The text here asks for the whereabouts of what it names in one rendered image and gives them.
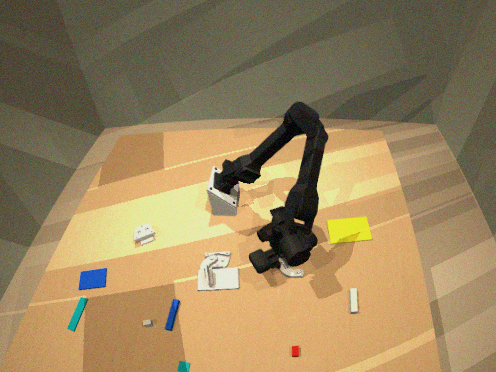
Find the blue rectangular bar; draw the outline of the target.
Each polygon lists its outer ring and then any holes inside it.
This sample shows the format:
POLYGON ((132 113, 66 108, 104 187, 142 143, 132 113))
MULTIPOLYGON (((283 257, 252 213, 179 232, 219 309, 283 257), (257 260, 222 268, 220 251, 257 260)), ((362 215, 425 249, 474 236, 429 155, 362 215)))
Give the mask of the blue rectangular bar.
POLYGON ((173 331, 173 327, 174 327, 174 322, 175 322, 175 317, 177 315, 177 310, 179 308, 179 299, 173 299, 172 301, 172 306, 170 308, 170 312, 169 312, 169 316, 168 316, 168 319, 167 319, 167 323, 166 323, 166 327, 165 329, 166 330, 169 330, 169 331, 173 331))

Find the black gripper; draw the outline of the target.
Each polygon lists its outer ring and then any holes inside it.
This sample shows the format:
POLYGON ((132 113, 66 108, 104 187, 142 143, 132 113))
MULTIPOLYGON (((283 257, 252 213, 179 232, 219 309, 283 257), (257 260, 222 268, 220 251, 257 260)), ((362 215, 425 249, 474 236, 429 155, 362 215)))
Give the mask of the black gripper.
MULTIPOLYGON (((273 238, 273 233, 270 232, 270 235, 273 238)), ((317 237, 314 235, 314 232, 311 230, 311 234, 305 234, 306 238, 309 241, 309 244, 312 247, 317 245, 317 237)), ((249 260, 254 266, 255 270, 261 274, 269 269, 278 268, 280 269, 282 264, 278 260, 279 257, 284 258, 284 254, 278 244, 273 238, 272 240, 273 248, 268 249, 267 251, 263 251, 263 249, 258 249, 249 254, 249 260)))

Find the yellow flat plate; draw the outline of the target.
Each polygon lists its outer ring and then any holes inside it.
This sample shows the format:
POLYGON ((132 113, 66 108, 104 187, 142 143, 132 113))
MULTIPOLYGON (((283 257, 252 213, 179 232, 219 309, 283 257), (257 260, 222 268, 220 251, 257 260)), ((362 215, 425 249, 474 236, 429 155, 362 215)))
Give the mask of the yellow flat plate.
POLYGON ((330 245, 372 240, 369 227, 367 216, 330 219, 327 221, 330 245))

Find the teal flat bar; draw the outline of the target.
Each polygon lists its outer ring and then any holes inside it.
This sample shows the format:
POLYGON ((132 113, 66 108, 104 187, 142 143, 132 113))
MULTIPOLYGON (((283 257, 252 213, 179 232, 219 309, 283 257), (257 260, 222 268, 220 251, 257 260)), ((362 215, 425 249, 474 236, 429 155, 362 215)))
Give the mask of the teal flat bar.
POLYGON ((77 328, 76 326, 78 325, 78 322, 82 316, 81 314, 84 311, 84 308, 86 306, 87 301, 88 301, 88 299, 85 299, 83 297, 80 298, 80 300, 77 304, 76 310, 74 310, 75 312, 71 318, 71 321, 70 321, 67 329, 69 329, 71 331, 75 331, 75 329, 77 328))

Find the teal square block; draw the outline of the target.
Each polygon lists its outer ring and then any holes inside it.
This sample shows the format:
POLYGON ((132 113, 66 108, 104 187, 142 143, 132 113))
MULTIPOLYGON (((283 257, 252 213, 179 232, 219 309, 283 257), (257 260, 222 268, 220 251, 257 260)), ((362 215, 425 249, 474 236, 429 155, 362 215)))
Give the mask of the teal square block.
POLYGON ((179 372, 189 372, 190 363, 179 361, 178 371, 179 372))

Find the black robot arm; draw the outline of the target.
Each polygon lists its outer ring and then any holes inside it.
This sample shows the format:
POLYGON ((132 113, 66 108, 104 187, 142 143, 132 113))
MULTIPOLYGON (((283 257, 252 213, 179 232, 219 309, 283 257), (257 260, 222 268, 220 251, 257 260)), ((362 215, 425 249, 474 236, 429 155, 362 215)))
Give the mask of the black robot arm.
POLYGON ((310 235, 318 212, 317 182, 322 166, 328 134, 319 113, 303 102, 295 102, 287 111, 283 123, 250 154, 234 161, 225 159, 220 173, 214 172, 213 187, 228 195, 238 181, 251 184, 261 177, 261 166, 297 135, 306 135, 305 150, 295 185, 290 190, 285 207, 270 210, 272 222, 257 231, 262 243, 278 242, 289 266, 305 263, 313 249, 305 234, 310 235), (295 222, 295 219, 305 224, 295 222), (273 233, 273 238, 270 235, 273 233))

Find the blue flat plate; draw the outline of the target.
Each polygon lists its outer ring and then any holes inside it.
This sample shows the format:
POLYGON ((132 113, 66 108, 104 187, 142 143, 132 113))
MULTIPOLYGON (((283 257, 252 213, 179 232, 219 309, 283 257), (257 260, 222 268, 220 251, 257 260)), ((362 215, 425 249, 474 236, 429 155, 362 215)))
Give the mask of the blue flat plate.
POLYGON ((78 290, 106 287, 106 272, 107 268, 80 272, 81 275, 78 290))

